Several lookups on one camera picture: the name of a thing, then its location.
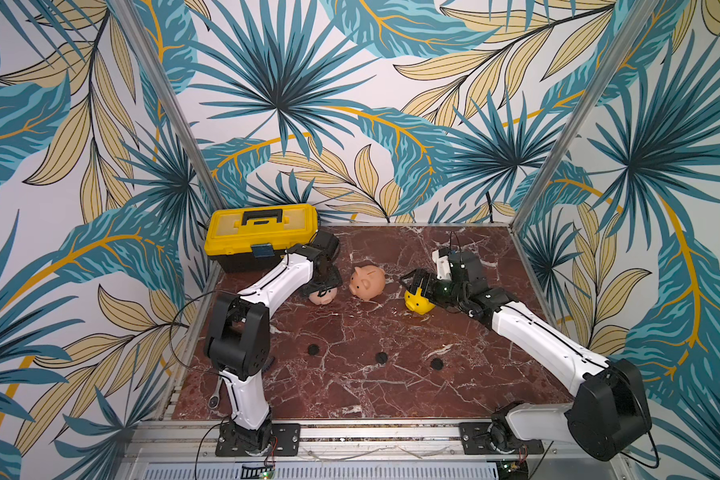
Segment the yellow piggy bank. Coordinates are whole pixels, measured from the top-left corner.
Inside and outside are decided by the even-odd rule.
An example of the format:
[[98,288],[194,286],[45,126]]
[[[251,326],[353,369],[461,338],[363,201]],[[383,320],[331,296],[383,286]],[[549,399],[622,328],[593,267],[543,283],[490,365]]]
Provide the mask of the yellow piggy bank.
[[407,290],[404,294],[406,308],[418,315],[426,315],[435,308],[435,304],[426,296],[421,287],[415,290]]

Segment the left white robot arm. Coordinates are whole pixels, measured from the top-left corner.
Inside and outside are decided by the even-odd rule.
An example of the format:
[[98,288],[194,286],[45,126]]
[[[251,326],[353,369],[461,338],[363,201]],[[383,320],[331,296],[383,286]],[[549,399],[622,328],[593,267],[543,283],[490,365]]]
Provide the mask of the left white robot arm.
[[231,419],[222,430],[248,454],[273,444],[271,407],[262,371],[270,356],[270,320],[295,293],[308,296],[342,285],[335,260],[338,237],[319,230],[307,244],[285,251],[282,260],[257,282],[237,293],[220,292],[214,300],[204,353],[227,390]]

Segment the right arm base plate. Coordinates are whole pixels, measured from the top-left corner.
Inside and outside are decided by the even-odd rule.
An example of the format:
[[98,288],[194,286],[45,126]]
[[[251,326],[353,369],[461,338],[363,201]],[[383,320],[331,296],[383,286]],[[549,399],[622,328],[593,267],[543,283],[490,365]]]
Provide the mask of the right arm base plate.
[[541,441],[519,440],[508,427],[494,425],[492,421],[461,422],[458,430],[465,455],[535,455],[544,452]]

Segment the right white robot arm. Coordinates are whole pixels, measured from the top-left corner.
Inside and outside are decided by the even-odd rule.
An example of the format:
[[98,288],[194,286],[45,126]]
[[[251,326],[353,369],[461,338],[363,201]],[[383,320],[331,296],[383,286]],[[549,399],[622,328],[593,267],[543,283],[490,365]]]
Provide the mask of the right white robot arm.
[[590,457],[609,461],[650,435],[650,416],[639,369],[610,360],[571,340],[507,290],[492,286],[471,252],[434,251],[436,269],[417,268],[399,282],[406,307],[425,314],[455,310],[520,347],[546,368],[573,400],[560,404],[513,402],[491,416],[482,440],[488,448],[516,453],[527,442],[574,443]]

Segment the pink piggy bank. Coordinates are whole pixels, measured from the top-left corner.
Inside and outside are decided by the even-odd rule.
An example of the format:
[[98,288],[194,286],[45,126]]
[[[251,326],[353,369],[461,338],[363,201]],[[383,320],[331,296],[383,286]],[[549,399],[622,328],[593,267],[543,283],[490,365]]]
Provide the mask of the pink piggy bank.
[[336,287],[325,289],[325,290],[319,290],[312,292],[308,299],[310,302],[312,302],[314,305],[317,306],[324,306],[330,304],[337,296],[338,290]]
[[355,267],[350,277],[349,290],[357,298],[369,301],[379,296],[386,285],[383,269],[374,265]]

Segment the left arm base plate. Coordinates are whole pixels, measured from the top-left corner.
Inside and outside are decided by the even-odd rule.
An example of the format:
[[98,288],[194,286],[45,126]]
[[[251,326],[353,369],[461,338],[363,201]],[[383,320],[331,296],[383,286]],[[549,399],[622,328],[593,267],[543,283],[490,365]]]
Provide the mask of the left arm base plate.
[[275,458],[295,457],[300,447],[299,423],[266,421],[258,430],[248,430],[234,422],[220,427],[216,457],[253,457],[273,454]]

